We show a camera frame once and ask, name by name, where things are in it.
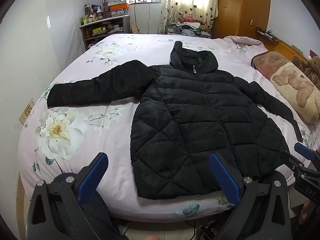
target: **metal screw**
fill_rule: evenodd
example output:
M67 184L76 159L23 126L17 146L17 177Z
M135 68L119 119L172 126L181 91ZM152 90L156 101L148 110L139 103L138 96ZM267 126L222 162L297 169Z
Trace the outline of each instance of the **metal screw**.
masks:
M244 182L245 183L251 183L252 182L252 179L250 177L244 177Z
M44 181L43 181L42 179L37 182L37 185L40 186L40 187L41 187L43 184L44 184Z
M72 183L74 180L75 180L75 178L72 176L69 176L66 178L66 182L68 182L68 183Z
M276 187L281 186L281 182L279 180L275 180L275 182L273 184L275 184Z

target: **wire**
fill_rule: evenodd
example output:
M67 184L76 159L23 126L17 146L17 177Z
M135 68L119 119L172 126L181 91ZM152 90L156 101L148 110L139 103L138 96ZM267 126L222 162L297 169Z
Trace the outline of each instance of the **wire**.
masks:
M150 21L150 3L149 3L148 34L149 34L149 21Z
M192 228L194 227L193 225L190 225L187 221L184 221L187 225L191 226Z
M136 21L136 27L137 27L138 33L141 34L140 30L138 28L137 18L136 18L136 3L137 3L137 0L134 0L134 5L133 5L133 7L134 7L134 20Z
M190 238L190 240L192 240L196 235L196 221L193 220L193 236Z
M138 33L141 34L140 31L139 31L139 28L138 28L137 18L136 18L136 0L134 0L134 6L133 7L134 7L134 19L136 21L136 27L137 27Z

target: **wooden wardrobe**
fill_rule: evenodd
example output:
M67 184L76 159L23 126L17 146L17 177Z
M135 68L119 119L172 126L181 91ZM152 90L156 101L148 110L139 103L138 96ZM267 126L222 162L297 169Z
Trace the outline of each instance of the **wooden wardrobe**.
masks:
M218 0L211 38L236 35L258 39L256 27L267 29L269 12L270 0Z

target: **electrical outlet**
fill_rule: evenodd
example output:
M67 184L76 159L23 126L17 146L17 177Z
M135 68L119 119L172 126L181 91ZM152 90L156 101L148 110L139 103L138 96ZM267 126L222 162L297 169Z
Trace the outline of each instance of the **electrical outlet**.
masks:
M31 99L31 101L29 102L29 106L31 107L31 109L35 106L35 101L33 100L33 98Z
M31 110L32 110L32 108L29 105L27 105L26 109L23 112L25 113L26 116L28 116L30 114Z
M27 120L27 115L23 112L22 115L20 116L19 120L22 124L24 124Z

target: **white wall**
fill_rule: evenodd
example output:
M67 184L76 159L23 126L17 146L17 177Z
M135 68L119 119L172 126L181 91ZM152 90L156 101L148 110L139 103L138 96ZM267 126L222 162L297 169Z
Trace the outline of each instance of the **white wall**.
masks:
M58 0L16 0L0 25L0 213L18 239L19 117L30 99L38 99L84 49L75 19L80 13L78 8L84 14L87 2L62 1L64 4Z
M320 55L320 30L301 0L271 0L268 30L308 57Z
M99 0L90 0L91 4L101 5ZM159 29L160 15L161 15L161 3L151 3L151 4L136 4L135 13L134 5L129 8L130 23L137 25L141 34L157 34Z

